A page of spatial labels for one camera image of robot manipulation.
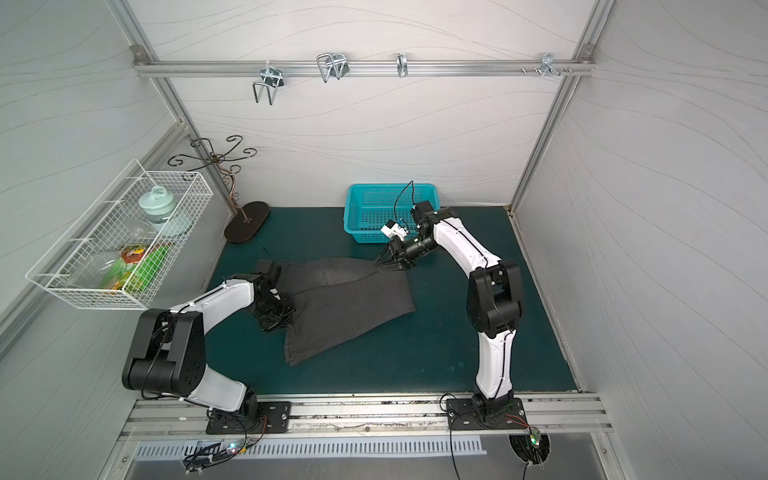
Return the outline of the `teal plastic basket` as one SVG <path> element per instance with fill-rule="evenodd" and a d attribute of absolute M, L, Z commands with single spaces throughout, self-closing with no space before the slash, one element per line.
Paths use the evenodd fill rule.
<path fill-rule="evenodd" d="M 344 230 L 361 244 L 386 243 L 380 228 L 396 214 L 429 201 L 440 207 L 438 189 L 429 183 L 363 183 L 348 188 Z"/>

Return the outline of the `dark grey long pants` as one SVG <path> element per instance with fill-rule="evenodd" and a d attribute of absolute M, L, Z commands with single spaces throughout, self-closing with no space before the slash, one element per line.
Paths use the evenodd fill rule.
<path fill-rule="evenodd" d="M 415 311 L 407 274 L 372 260 L 338 257 L 279 267 L 277 290 L 294 306 L 284 341 L 291 367 Z"/>

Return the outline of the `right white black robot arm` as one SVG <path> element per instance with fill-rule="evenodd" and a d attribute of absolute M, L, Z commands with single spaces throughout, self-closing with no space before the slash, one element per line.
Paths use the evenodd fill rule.
<path fill-rule="evenodd" d="M 446 251 L 467 277 L 466 312 L 479 338 L 479 367 L 472 410 L 485 420 L 512 405 L 512 350 L 525 299 L 519 266 L 487 249 L 451 208 L 435 209 L 428 201 L 411 209 L 417 234 L 389 220 L 380 231 L 388 239 L 376 263 L 389 269 L 413 268 L 435 249 Z"/>

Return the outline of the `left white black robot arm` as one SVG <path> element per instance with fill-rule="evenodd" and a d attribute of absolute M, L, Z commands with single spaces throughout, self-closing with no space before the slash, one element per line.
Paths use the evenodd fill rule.
<path fill-rule="evenodd" d="M 208 364 L 206 335 L 232 315 L 249 310 L 262 329 L 289 323 L 291 297 L 264 275 L 225 280 L 170 309 L 149 309 L 139 318 L 122 372 L 122 384 L 150 398 L 176 397 L 212 410 L 251 416 L 255 392 Z"/>

